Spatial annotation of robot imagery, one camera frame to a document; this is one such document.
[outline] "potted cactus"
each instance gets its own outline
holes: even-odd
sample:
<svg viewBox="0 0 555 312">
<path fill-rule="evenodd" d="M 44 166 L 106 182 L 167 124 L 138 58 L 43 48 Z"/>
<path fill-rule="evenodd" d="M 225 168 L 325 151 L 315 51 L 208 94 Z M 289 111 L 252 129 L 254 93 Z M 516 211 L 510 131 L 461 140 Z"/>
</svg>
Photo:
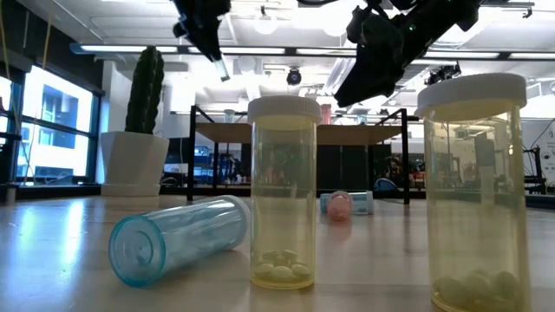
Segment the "potted cactus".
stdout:
<svg viewBox="0 0 555 312">
<path fill-rule="evenodd" d="M 134 71 L 125 132 L 101 134 L 103 196 L 158 196 L 169 144 L 153 135 L 163 80 L 162 55 L 147 47 Z"/>
</svg>

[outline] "clear plastic bottle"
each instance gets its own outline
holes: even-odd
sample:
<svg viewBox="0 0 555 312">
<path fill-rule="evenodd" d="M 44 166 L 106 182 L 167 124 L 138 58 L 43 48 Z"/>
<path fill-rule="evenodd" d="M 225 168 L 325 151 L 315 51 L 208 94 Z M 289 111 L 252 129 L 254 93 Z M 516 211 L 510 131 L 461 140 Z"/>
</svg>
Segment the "clear plastic bottle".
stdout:
<svg viewBox="0 0 555 312">
<path fill-rule="evenodd" d="M 432 300 L 448 312 L 529 312 L 517 75 L 444 81 L 418 96 L 424 118 Z"/>
<path fill-rule="evenodd" d="M 245 202 L 233 196 L 124 218 L 109 240 L 112 269 L 129 286 L 147 286 L 191 262 L 241 244 L 250 218 Z"/>
<path fill-rule="evenodd" d="M 314 283 L 316 128 L 320 107 L 296 96 L 249 104 L 252 124 L 251 280 L 270 289 Z"/>
</svg>

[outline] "wooden table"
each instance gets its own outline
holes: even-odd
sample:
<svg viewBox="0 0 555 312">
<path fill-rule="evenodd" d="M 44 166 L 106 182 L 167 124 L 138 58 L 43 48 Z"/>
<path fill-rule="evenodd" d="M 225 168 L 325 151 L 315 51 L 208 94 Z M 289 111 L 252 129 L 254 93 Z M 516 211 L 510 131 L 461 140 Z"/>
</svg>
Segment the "wooden table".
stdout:
<svg viewBox="0 0 555 312">
<path fill-rule="evenodd" d="M 0 207 L 0 311 L 432 311 L 425 202 L 376 201 L 351 226 L 317 222 L 317 283 L 276 291 L 249 283 L 249 245 L 182 270 L 149 289 L 121 283 L 108 261 L 114 223 L 183 205 L 76 198 Z M 555 213 L 528 212 L 534 312 L 555 307 Z"/>
</svg>

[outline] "white bottle cap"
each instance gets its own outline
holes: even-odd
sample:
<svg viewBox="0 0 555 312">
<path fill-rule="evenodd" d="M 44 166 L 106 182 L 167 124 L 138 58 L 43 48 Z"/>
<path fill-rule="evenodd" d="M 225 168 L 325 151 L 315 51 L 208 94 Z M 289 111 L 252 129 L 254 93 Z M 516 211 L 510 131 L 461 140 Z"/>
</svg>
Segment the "white bottle cap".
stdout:
<svg viewBox="0 0 555 312">
<path fill-rule="evenodd" d="M 465 109 L 453 113 L 456 120 L 476 120 L 506 113 L 507 105 L 500 103 L 524 107 L 526 80 L 514 74 L 482 74 L 443 81 L 418 94 L 415 115 L 424 117 L 432 108 L 458 104 Z"/>
<path fill-rule="evenodd" d="M 293 96 L 265 96 L 249 103 L 248 121 L 266 116 L 305 116 L 319 124 L 322 120 L 320 105 L 312 99 Z"/>
</svg>

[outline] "camera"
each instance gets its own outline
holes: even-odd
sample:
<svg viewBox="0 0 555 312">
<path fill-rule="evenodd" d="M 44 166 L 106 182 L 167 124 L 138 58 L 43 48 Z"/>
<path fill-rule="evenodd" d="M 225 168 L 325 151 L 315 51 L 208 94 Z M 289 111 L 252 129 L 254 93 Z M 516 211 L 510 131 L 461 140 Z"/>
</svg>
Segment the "camera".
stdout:
<svg viewBox="0 0 555 312">
<path fill-rule="evenodd" d="M 301 76 L 301 72 L 298 71 L 298 68 L 291 68 L 289 69 L 289 74 L 287 74 L 287 84 L 290 86 L 296 86 L 301 83 L 303 77 Z"/>
</svg>

